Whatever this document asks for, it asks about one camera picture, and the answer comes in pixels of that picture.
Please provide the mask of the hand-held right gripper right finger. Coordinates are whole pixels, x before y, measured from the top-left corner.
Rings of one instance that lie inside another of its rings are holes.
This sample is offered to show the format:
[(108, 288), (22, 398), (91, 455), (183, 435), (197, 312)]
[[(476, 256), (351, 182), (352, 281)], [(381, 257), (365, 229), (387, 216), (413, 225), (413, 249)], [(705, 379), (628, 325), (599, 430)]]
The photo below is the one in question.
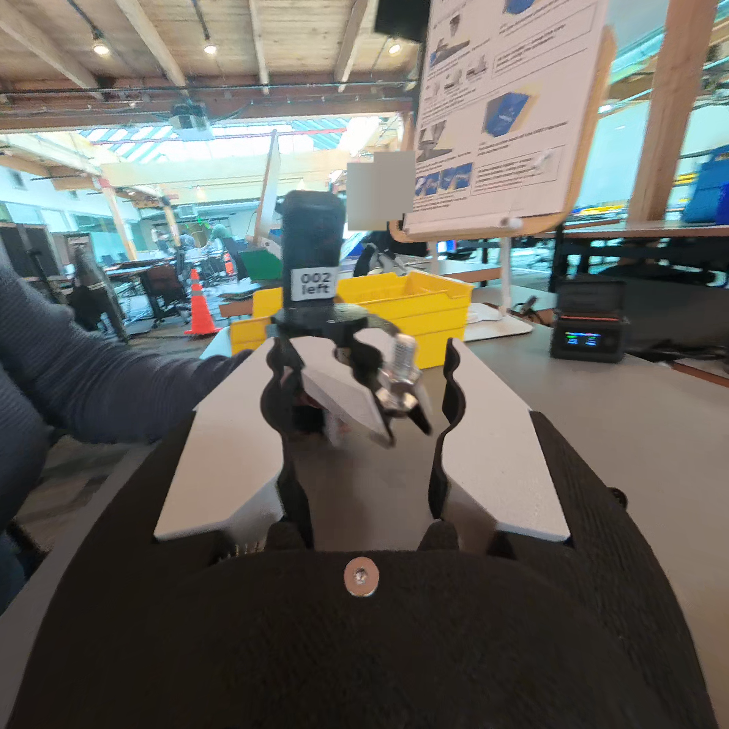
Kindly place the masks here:
[(500, 533), (562, 544), (570, 529), (533, 423), (533, 411), (459, 339), (443, 365), (442, 412), (429, 481), (434, 519), (464, 552), (486, 552)]

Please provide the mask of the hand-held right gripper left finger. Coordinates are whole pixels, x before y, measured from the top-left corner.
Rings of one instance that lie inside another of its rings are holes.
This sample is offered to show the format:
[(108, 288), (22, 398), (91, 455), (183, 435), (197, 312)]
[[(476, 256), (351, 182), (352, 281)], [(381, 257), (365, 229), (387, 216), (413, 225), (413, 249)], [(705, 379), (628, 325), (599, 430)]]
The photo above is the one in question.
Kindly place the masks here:
[(281, 347), (265, 341), (196, 407), (154, 536), (222, 532), (245, 547), (293, 522), (314, 546), (311, 512), (281, 420)]

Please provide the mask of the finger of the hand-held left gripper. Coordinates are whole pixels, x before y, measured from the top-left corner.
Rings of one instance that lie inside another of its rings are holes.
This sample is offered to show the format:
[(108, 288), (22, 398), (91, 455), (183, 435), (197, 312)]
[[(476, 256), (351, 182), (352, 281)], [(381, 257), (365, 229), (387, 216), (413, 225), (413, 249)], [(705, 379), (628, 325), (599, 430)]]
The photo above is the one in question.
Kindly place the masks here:
[(299, 342), (303, 390), (323, 409), (348, 424), (364, 427), (373, 440), (393, 448), (396, 440), (370, 387), (336, 356), (334, 342)]
[[(386, 330), (360, 330), (352, 339), (350, 347), (338, 351), (338, 358), (342, 363), (349, 364), (353, 369), (355, 378), (362, 384), (370, 387), (376, 394), (378, 389), (378, 370), (383, 363), (389, 360), (393, 349), (394, 337), (397, 334), (389, 333)], [(415, 424), (415, 426), (425, 435), (429, 436), (433, 433), (432, 427), (432, 404), (427, 394), (423, 381), (423, 372), (421, 383), (418, 387), (418, 398), (420, 406), (406, 415), (391, 415), (384, 411), (379, 403), (382, 414), (392, 431), (391, 423), (396, 419), (406, 419)]]

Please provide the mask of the silver hex bolt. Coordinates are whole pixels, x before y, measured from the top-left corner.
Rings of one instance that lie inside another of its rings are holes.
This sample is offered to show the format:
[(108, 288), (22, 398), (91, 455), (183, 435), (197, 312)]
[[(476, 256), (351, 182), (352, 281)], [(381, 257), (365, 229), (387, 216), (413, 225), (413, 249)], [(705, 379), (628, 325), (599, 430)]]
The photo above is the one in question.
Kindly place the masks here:
[[(383, 363), (381, 368), (391, 369), (395, 372), (406, 373), (415, 366), (415, 358), (418, 351), (418, 344), (415, 338), (410, 335), (397, 334), (394, 337), (393, 349), (389, 360)], [(391, 397), (380, 390), (379, 386), (376, 392), (378, 401), (385, 412), (391, 415), (406, 415), (420, 406), (420, 400), (412, 395), (404, 397)]]

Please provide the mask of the silver nut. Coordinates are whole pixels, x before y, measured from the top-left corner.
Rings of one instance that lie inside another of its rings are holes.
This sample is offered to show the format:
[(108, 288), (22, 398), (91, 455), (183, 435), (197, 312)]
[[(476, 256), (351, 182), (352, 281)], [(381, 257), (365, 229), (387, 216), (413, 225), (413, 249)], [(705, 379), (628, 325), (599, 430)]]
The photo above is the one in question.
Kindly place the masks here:
[(414, 368), (406, 373), (395, 372), (391, 369), (381, 368), (378, 371), (378, 386), (391, 397), (404, 397), (412, 395), (417, 397), (418, 387), (421, 383), (422, 373)]

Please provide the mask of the yellow plastic bin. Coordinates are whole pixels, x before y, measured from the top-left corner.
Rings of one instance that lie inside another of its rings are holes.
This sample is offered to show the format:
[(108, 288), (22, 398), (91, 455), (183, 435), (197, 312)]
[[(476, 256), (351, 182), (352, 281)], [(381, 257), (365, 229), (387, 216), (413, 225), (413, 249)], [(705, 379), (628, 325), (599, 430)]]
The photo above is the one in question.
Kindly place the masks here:
[(262, 289), (253, 294), (251, 315), (248, 319), (233, 322), (229, 336), (232, 355), (242, 351), (254, 351), (269, 336), (272, 318), (282, 309), (284, 290)]
[(443, 366), (449, 339), (463, 338), (472, 291), (466, 282), (411, 270), (342, 278), (337, 294), (414, 337), (416, 365), (429, 369)]

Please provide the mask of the person's left forearm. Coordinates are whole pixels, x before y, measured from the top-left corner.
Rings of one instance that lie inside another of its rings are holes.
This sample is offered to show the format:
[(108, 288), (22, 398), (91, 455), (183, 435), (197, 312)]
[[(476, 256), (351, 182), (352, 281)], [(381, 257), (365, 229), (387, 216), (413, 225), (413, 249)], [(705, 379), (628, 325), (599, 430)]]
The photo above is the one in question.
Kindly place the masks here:
[(10, 383), (42, 420), (85, 442), (160, 439), (252, 354), (199, 360), (112, 344), (4, 265), (1, 305)]

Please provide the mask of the orange traffic cone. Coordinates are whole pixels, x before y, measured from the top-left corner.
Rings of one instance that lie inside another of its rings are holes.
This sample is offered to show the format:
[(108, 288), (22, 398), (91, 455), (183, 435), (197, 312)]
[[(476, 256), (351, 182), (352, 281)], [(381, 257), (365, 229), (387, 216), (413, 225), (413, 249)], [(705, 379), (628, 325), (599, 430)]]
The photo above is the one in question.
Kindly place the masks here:
[(190, 272), (190, 324), (185, 335), (190, 338), (210, 338), (217, 335), (220, 328), (215, 325), (208, 308), (200, 277), (196, 268)]

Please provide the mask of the black office chair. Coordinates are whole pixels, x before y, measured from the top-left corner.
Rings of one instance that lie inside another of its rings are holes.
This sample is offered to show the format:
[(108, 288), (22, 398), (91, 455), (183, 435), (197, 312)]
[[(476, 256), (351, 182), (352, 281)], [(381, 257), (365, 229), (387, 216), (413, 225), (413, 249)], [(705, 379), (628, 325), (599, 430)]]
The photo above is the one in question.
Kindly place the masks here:
[(140, 280), (150, 303), (153, 327), (173, 317), (190, 322), (189, 298), (174, 266), (153, 265), (141, 272)]

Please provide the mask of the ceiling projector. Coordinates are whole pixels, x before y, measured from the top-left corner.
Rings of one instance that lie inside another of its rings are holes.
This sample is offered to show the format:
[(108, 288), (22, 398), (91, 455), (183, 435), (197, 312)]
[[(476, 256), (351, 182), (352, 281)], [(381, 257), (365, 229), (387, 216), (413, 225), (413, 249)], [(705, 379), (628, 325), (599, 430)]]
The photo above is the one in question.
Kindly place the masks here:
[(214, 131), (205, 106), (190, 102), (176, 104), (170, 110), (169, 125), (182, 141), (213, 141)]

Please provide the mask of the dark jacket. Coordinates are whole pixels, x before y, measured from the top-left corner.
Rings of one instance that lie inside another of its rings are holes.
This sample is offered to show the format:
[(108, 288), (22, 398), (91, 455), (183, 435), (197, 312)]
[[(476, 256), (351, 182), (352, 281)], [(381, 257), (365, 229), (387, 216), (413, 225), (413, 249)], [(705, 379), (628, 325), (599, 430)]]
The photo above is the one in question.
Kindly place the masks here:
[(123, 323), (119, 300), (106, 273), (93, 255), (88, 235), (66, 237), (69, 259), (74, 266), (73, 283), (68, 302), (76, 323), (90, 333), (98, 333), (103, 317), (109, 320), (117, 339), (129, 344), (130, 337)]

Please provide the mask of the black ceiling speaker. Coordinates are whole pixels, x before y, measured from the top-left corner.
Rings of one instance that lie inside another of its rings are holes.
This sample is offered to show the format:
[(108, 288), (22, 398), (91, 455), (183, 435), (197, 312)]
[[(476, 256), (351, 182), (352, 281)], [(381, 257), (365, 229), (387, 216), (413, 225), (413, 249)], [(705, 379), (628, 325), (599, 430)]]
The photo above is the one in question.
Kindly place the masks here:
[(373, 31), (393, 39), (426, 41), (431, 1), (379, 1)]

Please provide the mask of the dark wooden desk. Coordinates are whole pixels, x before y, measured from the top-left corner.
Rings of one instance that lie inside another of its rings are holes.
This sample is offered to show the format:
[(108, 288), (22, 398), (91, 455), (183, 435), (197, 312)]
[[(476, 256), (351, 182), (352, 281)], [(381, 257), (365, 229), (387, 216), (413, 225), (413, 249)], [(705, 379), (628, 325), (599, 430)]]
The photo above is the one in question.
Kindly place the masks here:
[(550, 291), (567, 277), (569, 257), (578, 256), (577, 274), (587, 274), (594, 257), (649, 261), (727, 273), (728, 226), (680, 221), (619, 222), (567, 227), (555, 231)]

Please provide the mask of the blue plastic tote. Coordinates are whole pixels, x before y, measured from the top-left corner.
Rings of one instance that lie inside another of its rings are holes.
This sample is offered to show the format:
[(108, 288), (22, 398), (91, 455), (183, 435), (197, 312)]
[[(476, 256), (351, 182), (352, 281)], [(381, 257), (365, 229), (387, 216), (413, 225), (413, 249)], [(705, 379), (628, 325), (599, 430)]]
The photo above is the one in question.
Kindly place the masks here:
[(681, 214), (681, 222), (688, 225), (716, 224), (721, 193), (727, 183), (727, 155), (704, 163), (697, 173), (690, 200)]

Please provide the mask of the wooden post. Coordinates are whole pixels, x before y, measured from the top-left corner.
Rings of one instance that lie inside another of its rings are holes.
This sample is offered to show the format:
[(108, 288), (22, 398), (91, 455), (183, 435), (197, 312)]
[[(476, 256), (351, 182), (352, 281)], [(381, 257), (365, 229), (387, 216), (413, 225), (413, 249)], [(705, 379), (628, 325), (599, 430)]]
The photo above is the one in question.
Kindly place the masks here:
[(627, 222), (663, 220), (696, 101), (718, 1), (670, 1)]

